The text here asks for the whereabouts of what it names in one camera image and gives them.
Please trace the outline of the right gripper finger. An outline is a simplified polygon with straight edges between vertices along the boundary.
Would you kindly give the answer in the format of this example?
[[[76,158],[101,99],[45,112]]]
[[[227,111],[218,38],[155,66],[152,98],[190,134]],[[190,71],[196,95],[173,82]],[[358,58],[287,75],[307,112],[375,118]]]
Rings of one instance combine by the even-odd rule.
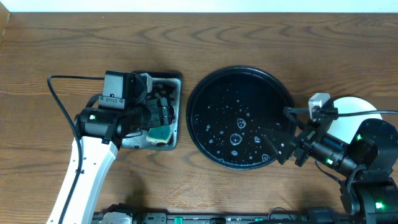
[[[273,145],[273,143],[268,139],[266,135],[263,137],[264,145],[267,148],[267,150],[274,156],[279,156],[280,151]]]
[[[305,129],[305,123],[297,118],[298,114],[309,115],[309,110],[306,108],[291,108],[284,107],[283,115],[293,122],[299,129]]]

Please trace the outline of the green yellow sponge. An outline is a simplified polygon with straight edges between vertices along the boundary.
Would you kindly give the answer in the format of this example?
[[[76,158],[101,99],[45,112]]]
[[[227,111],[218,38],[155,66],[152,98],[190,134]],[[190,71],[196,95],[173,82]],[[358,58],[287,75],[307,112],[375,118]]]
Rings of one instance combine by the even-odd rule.
[[[146,140],[154,143],[167,143],[171,138],[172,132],[170,126],[159,126],[150,128]]]

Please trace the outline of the light blue plate top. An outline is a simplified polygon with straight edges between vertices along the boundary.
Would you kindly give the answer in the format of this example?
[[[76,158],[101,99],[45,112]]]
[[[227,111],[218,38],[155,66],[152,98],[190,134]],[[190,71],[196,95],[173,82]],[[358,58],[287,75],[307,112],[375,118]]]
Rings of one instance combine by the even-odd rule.
[[[339,114],[376,110],[368,101],[353,96],[338,98],[334,101],[334,106],[338,108]],[[360,124],[369,118],[382,119],[382,116],[380,114],[368,114],[338,118],[331,123],[327,133],[349,144]]]

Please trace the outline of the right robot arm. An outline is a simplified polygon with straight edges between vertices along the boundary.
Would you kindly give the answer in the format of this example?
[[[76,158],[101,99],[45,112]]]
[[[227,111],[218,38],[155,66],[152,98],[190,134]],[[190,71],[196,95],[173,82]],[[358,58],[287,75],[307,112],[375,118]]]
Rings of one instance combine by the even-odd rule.
[[[345,177],[336,178],[340,185],[341,202],[346,213],[365,223],[397,221],[397,184],[391,177],[397,162],[397,130],[387,121],[368,118],[354,132],[351,142],[332,136],[328,129],[334,120],[360,116],[359,112],[342,113],[333,105],[312,109],[283,109],[283,114],[298,125],[298,136],[280,134],[280,146],[271,144],[275,158],[284,164],[295,157],[303,166],[312,157],[319,164]]]

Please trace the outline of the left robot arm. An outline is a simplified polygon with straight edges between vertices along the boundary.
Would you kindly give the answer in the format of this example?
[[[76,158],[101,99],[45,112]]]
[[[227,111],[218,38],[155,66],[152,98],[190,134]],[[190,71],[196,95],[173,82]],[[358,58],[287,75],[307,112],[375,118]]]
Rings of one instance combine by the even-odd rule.
[[[93,96],[72,124],[77,134],[60,193],[48,219],[49,223],[90,223],[106,174],[120,148],[171,150],[177,143],[180,98],[160,99],[160,110],[169,113],[170,124],[150,128],[134,128],[119,134],[113,128],[116,110],[94,108],[103,96]]]

